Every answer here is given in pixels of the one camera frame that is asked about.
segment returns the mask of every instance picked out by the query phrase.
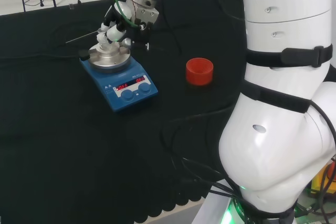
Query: digital display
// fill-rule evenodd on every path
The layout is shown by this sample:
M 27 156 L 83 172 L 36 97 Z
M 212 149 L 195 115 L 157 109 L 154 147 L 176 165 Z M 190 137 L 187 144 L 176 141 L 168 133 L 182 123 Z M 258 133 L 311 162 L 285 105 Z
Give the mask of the digital display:
M 115 88 L 116 88 L 117 90 L 122 90 L 122 89 L 124 89 L 124 88 L 127 88 L 127 87 L 130 86 L 130 85 L 136 84 L 136 83 L 138 83 L 138 82 L 140 82 L 140 81 L 144 81 L 144 80 L 145 80 L 145 77 L 144 77 L 144 76 L 141 76 L 141 77 L 138 77 L 138 78 L 136 78 L 136 79 L 134 79 L 134 80 L 131 80 L 131 81 L 129 81 L 129 82 L 126 82 L 126 83 L 123 83 L 123 84 L 121 84 L 121 85 L 118 85 L 118 86 L 116 86 Z

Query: red plastic cup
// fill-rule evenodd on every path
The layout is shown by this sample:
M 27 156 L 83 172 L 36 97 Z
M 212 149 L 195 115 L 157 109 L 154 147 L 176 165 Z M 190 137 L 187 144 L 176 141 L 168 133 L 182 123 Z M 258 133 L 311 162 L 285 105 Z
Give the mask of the red plastic cup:
M 204 86 L 212 82 L 214 65 L 204 58 L 194 58 L 187 62 L 186 79 L 192 85 Z

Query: green light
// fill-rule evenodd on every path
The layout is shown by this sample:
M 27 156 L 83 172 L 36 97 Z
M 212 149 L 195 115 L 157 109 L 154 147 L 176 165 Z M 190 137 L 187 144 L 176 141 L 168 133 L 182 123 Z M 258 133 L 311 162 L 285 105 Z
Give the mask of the green light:
M 222 222 L 220 224 L 230 224 L 231 221 L 232 221 L 232 215 L 230 211 L 227 210 L 223 215 Z

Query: black table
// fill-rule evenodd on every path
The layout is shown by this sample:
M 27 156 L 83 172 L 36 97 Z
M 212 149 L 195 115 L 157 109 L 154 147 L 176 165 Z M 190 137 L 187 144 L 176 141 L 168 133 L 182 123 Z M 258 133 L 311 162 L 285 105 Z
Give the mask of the black table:
M 225 1 L 228 12 L 242 17 L 239 0 Z M 60 46 L 99 28 L 109 1 L 0 17 L 3 223 L 133 223 L 207 194 L 206 186 L 181 183 L 191 176 L 181 166 L 174 169 L 159 132 L 164 124 L 168 142 L 180 127 L 175 152 L 220 169 L 217 145 L 230 111 L 165 122 L 235 103 L 245 72 L 245 25 L 226 17 L 211 0 L 165 4 L 183 54 L 160 17 L 152 51 L 133 53 L 160 93 L 120 113 L 111 111 L 78 59 L 47 57 L 74 55 L 94 45 L 93 35 Z M 39 57 L 20 58 L 41 51 Z M 185 82 L 185 64 L 195 57 L 214 64 L 214 82 L 207 88 Z

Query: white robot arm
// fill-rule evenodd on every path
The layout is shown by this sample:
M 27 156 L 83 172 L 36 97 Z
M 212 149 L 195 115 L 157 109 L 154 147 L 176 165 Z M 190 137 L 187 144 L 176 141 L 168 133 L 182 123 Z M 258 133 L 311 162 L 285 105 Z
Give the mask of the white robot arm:
M 331 0 L 244 0 L 247 46 L 257 52 L 331 45 Z M 320 67 L 247 64 L 245 80 L 313 100 L 336 125 L 336 83 Z M 335 154 L 329 128 L 315 109 L 298 113 L 241 94 L 219 144 L 223 167 L 243 197 L 266 212 L 283 212 Z
M 126 2 L 119 2 L 119 4 L 122 12 L 132 22 L 137 19 L 139 23 L 144 25 L 149 22 L 154 24 L 159 15 L 159 12 L 155 9 L 156 0 L 127 0 Z M 116 4 L 114 9 L 120 13 Z M 100 31 L 97 40 L 101 47 L 106 50 L 113 47 L 111 42 L 120 40 L 126 33 L 125 28 L 119 29 L 114 22 L 110 22 L 110 24 L 102 23 Z

